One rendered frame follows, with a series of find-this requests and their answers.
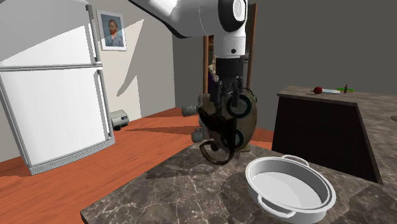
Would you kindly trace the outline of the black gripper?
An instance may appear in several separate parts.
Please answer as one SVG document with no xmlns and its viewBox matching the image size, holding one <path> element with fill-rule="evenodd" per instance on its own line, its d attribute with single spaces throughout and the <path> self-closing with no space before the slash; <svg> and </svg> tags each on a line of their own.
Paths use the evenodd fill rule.
<svg viewBox="0 0 397 224">
<path fill-rule="evenodd" d="M 232 85 L 232 96 L 231 96 L 231 107 L 237 107 L 239 95 L 242 92 L 243 86 L 243 72 L 244 72 L 244 60 L 241 57 L 238 58 L 216 58 L 216 74 L 219 77 L 219 81 L 216 84 L 216 88 L 212 94 L 213 103 L 216 109 L 216 116 L 221 116 L 222 110 L 222 98 L 223 98 L 223 81 L 231 78 L 235 78 Z"/>
</svg>

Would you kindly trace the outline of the brown wooden door frame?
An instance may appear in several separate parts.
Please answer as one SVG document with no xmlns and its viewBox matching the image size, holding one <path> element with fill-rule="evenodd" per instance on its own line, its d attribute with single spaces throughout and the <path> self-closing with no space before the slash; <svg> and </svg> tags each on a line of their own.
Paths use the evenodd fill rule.
<svg viewBox="0 0 397 224">
<path fill-rule="evenodd" d="M 250 3 L 247 7 L 247 25 L 246 25 L 246 54 L 244 56 L 244 84 L 246 88 L 251 85 L 251 72 L 252 72 L 252 62 L 253 62 L 253 45 L 254 45 L 254 34 L 256 28 L 256 14 L 257 14 L 257 4 Z M 202 93 L 207 94 L 209 86 L 209 63 L 210 54 L 213 50 L 213 36 L 203 37 L 203 83 L 202 83 Z"/>
</svg>

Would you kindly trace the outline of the white refrigerator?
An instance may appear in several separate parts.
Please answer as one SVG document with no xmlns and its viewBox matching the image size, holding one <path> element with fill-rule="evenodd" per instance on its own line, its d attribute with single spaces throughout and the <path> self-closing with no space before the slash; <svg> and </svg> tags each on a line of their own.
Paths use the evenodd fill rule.
<svg viewBox="0 0 397 224">
<path fill-rule="evenodd" d="M 87 0 L 0 0 L 0 101 L 32 175 L 115 143 Z"/>
</svg>

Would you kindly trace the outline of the white two-handled pan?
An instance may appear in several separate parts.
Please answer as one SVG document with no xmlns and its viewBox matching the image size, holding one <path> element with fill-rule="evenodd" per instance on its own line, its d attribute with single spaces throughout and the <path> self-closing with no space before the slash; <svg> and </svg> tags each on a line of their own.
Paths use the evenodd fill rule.
<svg viewBox="0 0 397 224">
<path fill-rule="evenodd" d="M 254 159 L 248 163 L 245 176 L 255 204 L 288 223 L 315 224 L 336 202 L 331 183 L 300 157 Z"/>
</svg>

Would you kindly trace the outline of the small grey appliance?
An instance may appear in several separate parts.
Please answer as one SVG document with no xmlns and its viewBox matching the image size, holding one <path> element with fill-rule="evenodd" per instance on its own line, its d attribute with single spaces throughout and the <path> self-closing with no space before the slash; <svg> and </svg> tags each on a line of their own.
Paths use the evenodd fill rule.
<svg viewBox="0 0 397 224">
<path fill-rule="evenodd" d="M 110 112 L 113 130 L 120 130 L 129 124 L 129 117 L 124 110 Z"/>
</svg>

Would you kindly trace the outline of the framed portrait wall picture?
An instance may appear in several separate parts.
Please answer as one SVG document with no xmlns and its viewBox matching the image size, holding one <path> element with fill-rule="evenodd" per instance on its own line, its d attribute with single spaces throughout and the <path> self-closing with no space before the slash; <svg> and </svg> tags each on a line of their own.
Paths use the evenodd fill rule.
<svg viewBox="0 0 397 224">
<path fill-rule="evenodd" d="M 104 10 L 96 10 L 102 50 L 126 51 L 125 26 L 123 15 Z"/>
</svg>

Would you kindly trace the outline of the dark kitchen counter cabinet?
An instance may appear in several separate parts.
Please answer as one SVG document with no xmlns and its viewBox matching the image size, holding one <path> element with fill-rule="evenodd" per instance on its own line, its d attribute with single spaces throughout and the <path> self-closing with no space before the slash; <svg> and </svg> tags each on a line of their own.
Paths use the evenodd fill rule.
<svg viewBox="0 0 397 224">
<path fill-rule="evenodd" d="M 272 150 L 380 185 L 397 199 L 397 95 L 278 93 Z"/>
</svg>

